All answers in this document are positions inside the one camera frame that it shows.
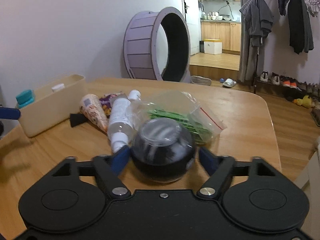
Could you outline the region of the zip bag green sticks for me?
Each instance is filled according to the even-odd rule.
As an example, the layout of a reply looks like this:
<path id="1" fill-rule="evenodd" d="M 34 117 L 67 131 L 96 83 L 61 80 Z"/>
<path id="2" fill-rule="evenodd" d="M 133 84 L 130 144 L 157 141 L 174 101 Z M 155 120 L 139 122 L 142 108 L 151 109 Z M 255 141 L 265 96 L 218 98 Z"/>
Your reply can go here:
<path id="1" fill-rule="evenodd" d="M 168 90 L 144 100 L 133 101 L 126 114 L 135 129 L 150 119 L 173 119 L 191 133 L 198 145 L 210 143 L 227 128 L 210 108 L 191 94 L 178 90 Z"/>

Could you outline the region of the white pill bottle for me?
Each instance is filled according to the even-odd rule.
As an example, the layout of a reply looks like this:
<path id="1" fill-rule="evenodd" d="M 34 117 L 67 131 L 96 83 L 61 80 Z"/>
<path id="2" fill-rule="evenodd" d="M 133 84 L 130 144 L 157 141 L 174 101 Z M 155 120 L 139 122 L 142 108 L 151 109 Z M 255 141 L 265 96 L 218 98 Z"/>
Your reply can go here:
<path id="1" fill-rule="evenodd" d="M 58 92 L 58 91 L 60 91 L 60 90 L 62 90 L 64 88 L 65 88 L 65 84 L 64 83 L 59 83 L 59 84 L 54 85 L 52 87 L 52 92 L 55 93 L 55 92 Z"/>

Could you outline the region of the dark round glass jar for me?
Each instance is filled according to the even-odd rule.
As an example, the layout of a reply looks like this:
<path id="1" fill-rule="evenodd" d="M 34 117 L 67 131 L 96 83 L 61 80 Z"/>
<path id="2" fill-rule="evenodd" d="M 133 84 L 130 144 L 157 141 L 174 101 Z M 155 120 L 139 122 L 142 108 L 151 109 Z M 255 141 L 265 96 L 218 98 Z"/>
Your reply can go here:
<path id="1" fill-rule="evenodd" d="M 169 118 L 146 121 L 131 145 L 135 167 L 157 183 L 179 180 L 193 165 L 195 155 L 196 144 L 191 133 Z"/>

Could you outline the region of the teal capped jar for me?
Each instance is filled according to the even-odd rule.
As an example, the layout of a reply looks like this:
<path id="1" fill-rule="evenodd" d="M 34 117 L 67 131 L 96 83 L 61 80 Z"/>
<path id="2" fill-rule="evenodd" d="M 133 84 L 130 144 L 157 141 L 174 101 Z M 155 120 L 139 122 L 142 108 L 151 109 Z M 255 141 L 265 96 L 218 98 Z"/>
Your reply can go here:
<path id="1" fill-rule="evenodd" d="M 16 96 L 17 108 L 23 108 L 35 101 L 34 91 L 31 89 L 24 90 Z"/>

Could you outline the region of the beige plastic storage bin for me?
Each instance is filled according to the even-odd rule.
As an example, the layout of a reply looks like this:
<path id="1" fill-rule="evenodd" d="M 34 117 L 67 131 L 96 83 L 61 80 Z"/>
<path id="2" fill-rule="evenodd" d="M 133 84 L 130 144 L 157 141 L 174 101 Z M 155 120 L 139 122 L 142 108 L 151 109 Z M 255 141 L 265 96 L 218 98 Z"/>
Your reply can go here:
<path id="1" fill-rule="evenodd" d="M 64 83 L 65 88 L 53 93 L 52 87 Z M 20 109 L 20 126 L 25 135 L 34 137 L 77 113 L 81 99 L 88 93 L 85 77 L 65 76 L 34 90 L 35 101 Z"/>

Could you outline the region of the clear spray bottle white label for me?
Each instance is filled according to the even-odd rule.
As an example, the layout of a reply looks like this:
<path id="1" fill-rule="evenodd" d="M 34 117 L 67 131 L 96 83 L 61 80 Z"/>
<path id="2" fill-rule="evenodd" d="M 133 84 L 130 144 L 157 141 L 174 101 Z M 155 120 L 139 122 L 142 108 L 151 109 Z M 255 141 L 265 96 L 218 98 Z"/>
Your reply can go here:
<path id="1" fill-rule="evenodd" d="M 132 90 L 128 96 L 120 94 L 111 101 L 111 114 L 108 122 L 107 136 L 113 153 L 123 146 L 128 146 L 134 134 L 129 106 L 133 101 L 140 100 L 140 92 Z"/>

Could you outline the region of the black cone tip piece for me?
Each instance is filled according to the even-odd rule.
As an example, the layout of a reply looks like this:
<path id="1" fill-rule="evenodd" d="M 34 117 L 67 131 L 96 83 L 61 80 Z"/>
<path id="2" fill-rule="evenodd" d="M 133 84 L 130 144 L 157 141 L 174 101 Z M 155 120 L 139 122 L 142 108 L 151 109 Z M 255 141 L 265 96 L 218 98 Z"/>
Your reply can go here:
<path id="1" fill-rule="evenodd" d="M 82 113 L 70 114 L 69 122 L 71 128 L 84 124 L 88 121 L 88 118 Z"/>

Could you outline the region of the purple snack packet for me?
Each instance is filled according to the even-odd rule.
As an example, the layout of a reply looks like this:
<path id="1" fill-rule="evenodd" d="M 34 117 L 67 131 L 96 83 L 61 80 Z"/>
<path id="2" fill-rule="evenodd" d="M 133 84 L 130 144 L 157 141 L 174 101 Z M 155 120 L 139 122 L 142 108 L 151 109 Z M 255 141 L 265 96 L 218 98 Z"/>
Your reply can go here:
<path id="1" fill-rule="evenodd" d="M 110 94 L 104 94 L 100 99 L 100 103 L 102 106 L 102 109 L 106 115 L 106 117 L 109 119 L 112 111 L 112 105 L 114 100 L 116 100 L 117 97 L 123 95 L 122 92 L 116 92 L 116 93 L 110 93 Z"/>

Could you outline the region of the patterned ice cream cone wrapper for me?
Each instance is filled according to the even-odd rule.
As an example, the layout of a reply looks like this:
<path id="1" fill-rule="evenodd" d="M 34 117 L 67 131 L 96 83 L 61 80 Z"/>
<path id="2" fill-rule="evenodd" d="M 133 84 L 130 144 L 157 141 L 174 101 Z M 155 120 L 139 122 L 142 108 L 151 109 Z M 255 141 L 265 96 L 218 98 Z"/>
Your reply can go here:
<path id="1" fill-rule="evenodd" d="M 101 131 L 107 132 L 108 120 L 96 95 L 87 94 L 81 99 L 80 112 Z"/>

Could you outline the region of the white slipper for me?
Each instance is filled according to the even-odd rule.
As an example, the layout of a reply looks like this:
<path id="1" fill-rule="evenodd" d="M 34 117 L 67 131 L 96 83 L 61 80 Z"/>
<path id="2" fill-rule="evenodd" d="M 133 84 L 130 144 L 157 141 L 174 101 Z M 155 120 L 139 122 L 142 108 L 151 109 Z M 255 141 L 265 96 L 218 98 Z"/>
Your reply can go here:
<path id="1" fill-rule="evenodd" d="M 222 85 L 226 88 L 233 88 L 236 84 L 237 82 L 235 80 L 227 78 Z"/>

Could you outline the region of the yellow plush toy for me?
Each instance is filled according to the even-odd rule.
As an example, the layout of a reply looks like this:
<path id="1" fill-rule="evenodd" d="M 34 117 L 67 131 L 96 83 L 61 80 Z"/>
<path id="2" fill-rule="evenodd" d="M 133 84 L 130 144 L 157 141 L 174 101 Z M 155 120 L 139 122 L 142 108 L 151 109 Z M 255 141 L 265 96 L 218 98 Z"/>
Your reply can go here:
<path id="1" fill-rule="evenodd" d="M 302 99 L 294 99 L 293 103 L 297 106 L 303 106 L 307 109 L 312 107 L 312 98 L 308 95 L 305 95 Z"/>

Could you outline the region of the shoe row on rack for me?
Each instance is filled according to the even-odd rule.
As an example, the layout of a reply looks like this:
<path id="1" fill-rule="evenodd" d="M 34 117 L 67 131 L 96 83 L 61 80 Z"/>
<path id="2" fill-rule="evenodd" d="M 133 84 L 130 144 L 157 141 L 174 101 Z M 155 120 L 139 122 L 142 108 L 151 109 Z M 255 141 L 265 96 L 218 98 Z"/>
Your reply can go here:
<path id="1" fill-rule="evenodd" d="M 308 96 L 312 99 L 319 99 L 319 84 L 299 82 L 294 78 L 263 71 L 259 76 L 259 81 L 282 86 L 283 96 L 288 101 L 303 99 Z"/>

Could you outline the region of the white yellow-lid box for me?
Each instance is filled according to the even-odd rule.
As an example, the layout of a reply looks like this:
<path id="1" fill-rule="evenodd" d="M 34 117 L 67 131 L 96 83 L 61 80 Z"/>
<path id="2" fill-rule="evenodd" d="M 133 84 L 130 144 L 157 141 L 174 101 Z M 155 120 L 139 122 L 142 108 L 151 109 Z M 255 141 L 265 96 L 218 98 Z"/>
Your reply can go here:
<path id="1" fill-rule="evenodd" d="M 222 54 L 222 40 L 221 39 L 205 39 L 204 40 L 205 54 Z"/>

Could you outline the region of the purple cat exercise wheel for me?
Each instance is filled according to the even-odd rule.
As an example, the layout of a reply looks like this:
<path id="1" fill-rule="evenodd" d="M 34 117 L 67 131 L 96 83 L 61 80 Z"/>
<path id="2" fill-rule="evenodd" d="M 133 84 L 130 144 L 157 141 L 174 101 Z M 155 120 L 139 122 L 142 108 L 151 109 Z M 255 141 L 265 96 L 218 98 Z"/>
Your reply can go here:
<path id="1" fill-rule="evenodd" d="M 156 49 L 160 27 L 168 44 L 163 72 L 158 66 Z M 141 11 L 135 14 L 125 31 L 123 56 L 132 79 L 189 83 L 190 36 L 182 13 L 175 7 L 166 7 L 159 12 Z"/>

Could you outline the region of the clothes rack with garments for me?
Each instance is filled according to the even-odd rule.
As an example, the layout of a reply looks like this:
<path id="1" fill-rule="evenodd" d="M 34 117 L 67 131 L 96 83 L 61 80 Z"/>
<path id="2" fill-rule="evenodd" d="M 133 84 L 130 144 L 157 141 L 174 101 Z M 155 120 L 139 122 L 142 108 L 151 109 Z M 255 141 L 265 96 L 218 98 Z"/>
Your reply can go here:
<path id="1" fill-rule="evenodd" d="M 274 15 L 271 33 L 259 50 L 253 48 L 249 32 L 245 30 L 244 17 L 241 18 L 241 50 L 238 80 L 246 82 L 252 79 L 255 66 L 257 72 L 263 70 L 287 75 L 298 81 L 319 82 L 319 18 L 311 19 L 314 50 L 296 54 L 289 46 L 289 22 L 287 16 L 280 16 L 277 0 L 265 0 Z"/>

